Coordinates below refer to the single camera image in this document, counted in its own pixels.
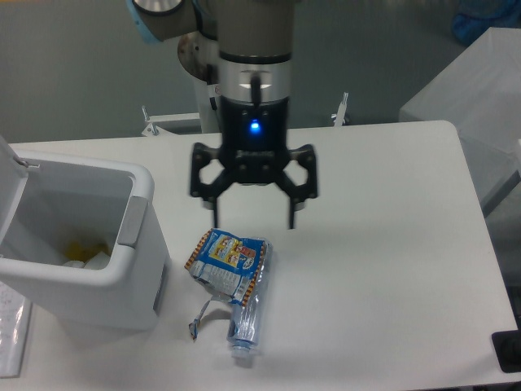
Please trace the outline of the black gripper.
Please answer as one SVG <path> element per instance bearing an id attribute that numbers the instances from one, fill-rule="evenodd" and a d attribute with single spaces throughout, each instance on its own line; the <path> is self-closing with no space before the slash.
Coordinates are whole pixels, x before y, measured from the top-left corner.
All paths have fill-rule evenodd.
<path id="1" fill-rule="evenodd" d="M 190 195 L 212 211 L 218 228 L 218 200 L 233 183 L 275 183 L 288 196 L 288 227 L 294 229 L 296 213 L 318 196 L 318 175 L 313 145 L 288 151 L 289 98 L 254 105 L 221 97 L 219 109 L 222 144 L 193 145 Z"/>

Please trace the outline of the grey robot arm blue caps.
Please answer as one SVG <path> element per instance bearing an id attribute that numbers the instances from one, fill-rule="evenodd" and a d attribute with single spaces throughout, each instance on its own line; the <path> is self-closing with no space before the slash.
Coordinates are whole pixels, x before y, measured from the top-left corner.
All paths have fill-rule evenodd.
<path id="1" fill-rule="evenodd" d="M 129 1 L 127 7 L 148 42 L 199 33 L 215 44 L 199 57 L 220 88 L 221 145 L 193 146 L 190 194 L 216 213 L 232 184 L 274 183 L 289 198 L 293 228 L 296 211 L 318 196 L 313 146 L 287 146 L 295 2 Z"/>

